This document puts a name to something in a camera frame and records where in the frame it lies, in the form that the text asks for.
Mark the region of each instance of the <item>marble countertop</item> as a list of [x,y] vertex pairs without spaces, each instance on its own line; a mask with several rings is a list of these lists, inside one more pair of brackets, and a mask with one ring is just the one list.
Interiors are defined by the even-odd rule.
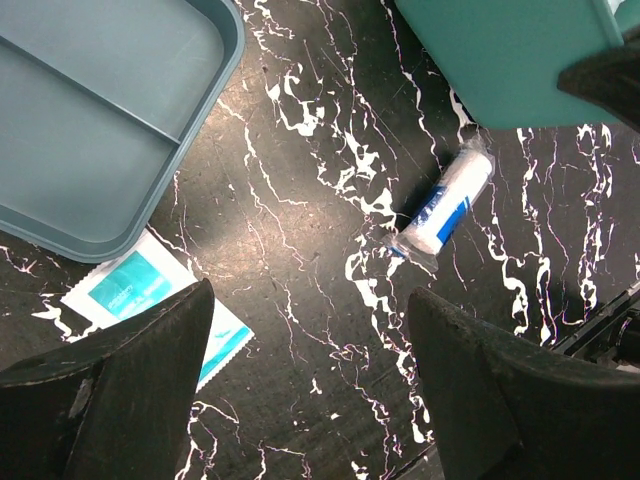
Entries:
[[[393,478],[433,441],[416,286],[535,343],[640,275],[640,140],[485,131],[497,173],[430,275],[383,254],[477,131],[391,0],[240,0],[247,48],[150,230],[255,332],[197,395],[177,479]],[[0,368],[88,322],[92,268],[0,234]]]

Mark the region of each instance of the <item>alcohol wipe packet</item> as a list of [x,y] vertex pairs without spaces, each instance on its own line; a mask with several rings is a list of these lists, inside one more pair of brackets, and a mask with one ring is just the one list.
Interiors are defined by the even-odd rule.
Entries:
[[[144,230],[126,254],[98,265],[62,303],[92,323],[88,333],[127,320],[194,282],[193,274]],[[216,299],[196,392],[251,338],[249,327]]]

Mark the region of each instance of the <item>teal label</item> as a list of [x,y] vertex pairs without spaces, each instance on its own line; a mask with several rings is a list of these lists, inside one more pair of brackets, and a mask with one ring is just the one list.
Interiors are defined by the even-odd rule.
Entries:
[[89,296],[118,320],[126,320],[161,302],[170,290],[171,282],[142,255],[133,252]]

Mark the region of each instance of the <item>black marble surface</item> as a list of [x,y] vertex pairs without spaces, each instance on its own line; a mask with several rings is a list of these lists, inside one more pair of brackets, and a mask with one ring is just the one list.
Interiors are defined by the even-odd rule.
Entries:
[[[477,129],[392,1],[239,8],[242,63],[150,227],[256,336],[197,396],[176,478],[393,478],[432,441],[412,289],[571,333],[640,274],[640,141],[483,132],[497,174],[429,275],[380,239]],[[82,334],[60,298],[91,268],[0,234],[0,368]]]

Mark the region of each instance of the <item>rolled gauze bandage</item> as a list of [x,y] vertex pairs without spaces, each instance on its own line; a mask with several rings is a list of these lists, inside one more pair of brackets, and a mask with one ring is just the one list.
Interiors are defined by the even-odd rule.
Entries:
[[477,135],[463,143],[460,153],[431,189],[409,226],[397,235],[386,237],[387,247],[396,255],[411,257],[435,272],[436,256],[491,180],[494,167],[495,160],[487,152],[482,137]]

